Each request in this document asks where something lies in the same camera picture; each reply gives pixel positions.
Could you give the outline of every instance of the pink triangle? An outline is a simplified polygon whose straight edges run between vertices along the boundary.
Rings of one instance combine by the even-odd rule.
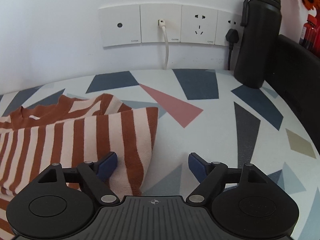
[[[186,128],[203,110],[180,99],[145,85],[140,86],[161,105],[183,128]]]

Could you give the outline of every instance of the gray triangle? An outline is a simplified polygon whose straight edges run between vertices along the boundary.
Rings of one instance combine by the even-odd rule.
[[[88,100],[88,98],[84,98],[84,97],[73,95],[73,94],[66,94],[66,96],[68,98],[78,98],[78,99]]]
[[[319,188],[317,188],[309,216],[299,236],[299,240],[320,239],[319,214],[320,214],[320,193],[319,193]]]
[[[283,164],[282,174],[284,179],[285,192],[287,194],[306,191],[301,181],[286,163]]]
[[[278,97],[278,93],[270,88],[262,87],[269,95],[271,95],[273,98]]]
[[[145,108],[145,107],[157,107],[159,108],[159,116],[163,116],[166,113],[166,110],[162,108],[161,105],[157,103],[150,103],[150,102],[140,102],[140,101],[128,101],[128,100],[121,100],[125,105],[130,106],[133,109]]]
[[[207,71],[209,72],[215,72],[215,73],[219,73],[219,74],[223,74],[226,76],[233,76],[233,72],[229,71],[229,70],[223,70],[223,69],[208,69]]]
[[[276,171],[268,175],[268,177],[274,182],[278,183],[282,170]]]
[[[238,168],[251,161],[260,127],[260,119],[239,106],[236,102],[236,126],[238,141]]]
[[[279,176],[279,180],[278,180],[278,183],[277,185],[282,188],[282,190],[285,191],[285,188],[284,188],[284,180],[283,180],[283,172],[281,172],[280,176]]]
[[[44,89],[48,89],[48,88],[54,88],[54,82],[53,83],[49,83],[49,84],[45,84],[43,85]]]
[[[10,104],[7,106],[7,109],[4,111],[2,116],[7,116],[9,115],[12,111],[15,111],[20,107],[27,99],[29,99],[35,92],[37,92],[42,86],[34,87],[34,88],[29,88],[29,89],[24,89],[19,91]]]
[[[60,90],[36,103],[34,103],[33,105],[31,106],[28,106],[27,108],[28,109],[33,109],[35,108],[36,106],[38,105],[42,105],[42,106],[49,106],[49,105],[55,105],[58,103],[58,100],[59,100],[59,97],[63,94],[64,92],[64,89],[63,90]]]
[[[161,181],[142,193],[143,196],[180,195],[182,165],[179,165]]]
[[[223,190],[223,192],[228,191],[228,190],[230,190],[230,189],[234,189],[234,188],[236,188],[236,187],[238,187],[238,185],[232,186],[232,187],[226,187],[226,188]]]

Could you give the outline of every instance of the geometric patterned tablecloth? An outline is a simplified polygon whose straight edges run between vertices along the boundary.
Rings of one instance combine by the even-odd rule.
[[[251,162],[298,204],[292,238],[320,239],[319,154],[289,106],[266,82],[260,90],[250,89],[222,70],[107,73],[0,95],[0,116],[21,105],[55,104],[62,94],[92,98],[102,93],[132,108],[159,107],[143,195],[186,198],[198,185],[188,169],[190,152],[229,167]]]

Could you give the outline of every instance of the beige diamond shape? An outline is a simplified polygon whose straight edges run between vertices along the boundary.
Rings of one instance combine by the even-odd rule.
[[[316,159],[316,154],[309,141],[288,129],[286,129],[286,131],[291,150]]]

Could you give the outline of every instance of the wall outlet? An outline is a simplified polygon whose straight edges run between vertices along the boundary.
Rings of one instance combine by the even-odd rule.
[[[226,40],[226,34],[229,29],[236,29],[239,33],[239,42],[235,46],[239,47],[242,41],[244,27],[240,26],[241,15],[229,13],[225,11],[218,11],[217,32],[216,32],[216,45],[229,46]]]
[[[181,14],[181,42],[214,44],[218,10],[183,5]]]
[[[121,5],[99,9],[103,47],[141,43],[140,5]]]
[[[164,42],[163,32],[158,27],[158,20],[164,19],[168,41],[180,42],[181,6],[180,4],[141,4],[141,41]]]

